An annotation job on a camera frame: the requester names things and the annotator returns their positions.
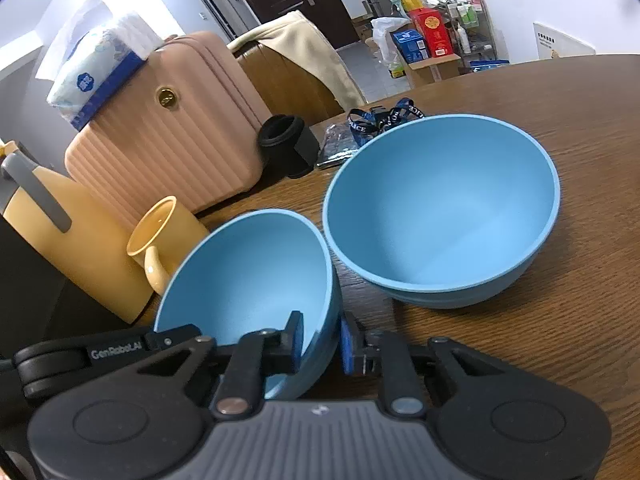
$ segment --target bowl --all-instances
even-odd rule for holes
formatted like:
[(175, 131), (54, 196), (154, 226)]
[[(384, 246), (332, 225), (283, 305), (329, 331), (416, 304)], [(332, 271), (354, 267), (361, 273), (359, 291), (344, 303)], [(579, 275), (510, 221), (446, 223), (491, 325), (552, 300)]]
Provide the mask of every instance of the bowl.
[(212, 232), (187, 256), (162, 298), (154, 329), (186, 323), (218, 344), (247, 332), (283, 329), (303, 314), (300, 371), (267, 379), (265, 397), (291, 400), (308, 390), (334, 355), (342, 297), (320, 231), (293, 211), (265, 209)]
[(529, 267), (559, 204), (556, 168), (530, 135), (444, 115), (368, 142), (331, 182), (322, 223), (344, 264), (391, 297), (459, 308)]

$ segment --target large blue bowl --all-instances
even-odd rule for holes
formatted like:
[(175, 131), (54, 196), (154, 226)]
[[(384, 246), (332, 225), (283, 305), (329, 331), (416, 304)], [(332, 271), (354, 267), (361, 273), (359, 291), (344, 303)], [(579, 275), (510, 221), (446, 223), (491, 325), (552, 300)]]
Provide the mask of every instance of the large blue bowl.
[(366, 144), (331, 182), (322, 223), (345, 265), (393, 298), (458, 308), (529, 267), (559, 204), (556, 168), (531, 136), (445, 115)]
[(162, 298), (154, 329), (193, 323), (218, 344), (263, 328), (282, 329), (303, 314), (300, 371), (267, 380), (267, 398), (295, 399), (335, 352), (340, 286), (320, 231), (293, 211), (247, 213), (205, 238), (185, 259)]

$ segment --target blue logo on tissue pack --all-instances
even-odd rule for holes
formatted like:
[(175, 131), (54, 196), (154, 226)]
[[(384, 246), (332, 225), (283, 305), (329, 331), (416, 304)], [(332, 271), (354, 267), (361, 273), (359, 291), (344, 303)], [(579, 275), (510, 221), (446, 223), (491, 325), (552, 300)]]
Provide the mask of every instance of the blue logo on tissue pack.
[(76, 84), (82, 92), (89, 92), (94, 87), (94, 78), (91, 77), (88, 72), (84, 72), (78, 76)]

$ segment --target gray pitcher handle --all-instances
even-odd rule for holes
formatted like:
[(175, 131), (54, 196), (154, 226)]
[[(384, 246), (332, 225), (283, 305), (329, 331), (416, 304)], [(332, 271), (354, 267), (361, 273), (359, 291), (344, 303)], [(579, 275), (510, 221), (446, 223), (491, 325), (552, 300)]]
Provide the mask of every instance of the gray pitcher handle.
[(71, 218), (62, 209), (60, 203), (49, 190), (33, 174), (37, 168), (23, 153), (9, 153), (2, 162), (2, 169), (20, 186), (27, 195), (42, 209), (60, 232), (66, 233), (71, 229)]

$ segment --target white bottle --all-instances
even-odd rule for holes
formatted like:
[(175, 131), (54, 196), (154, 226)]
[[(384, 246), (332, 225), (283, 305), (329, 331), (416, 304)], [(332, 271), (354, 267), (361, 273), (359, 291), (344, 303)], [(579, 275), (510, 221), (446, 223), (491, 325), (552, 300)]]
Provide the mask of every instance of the white bottle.
[(466, 30), (460, 22), (458, 22), (458, 28), (456, 29), (458, 37), (460, 38), (460, 46), (462, 47), (462, 52), (465, 54), (471, 54), (471, 46), (469, 45), (469, 38), (466, 36)]

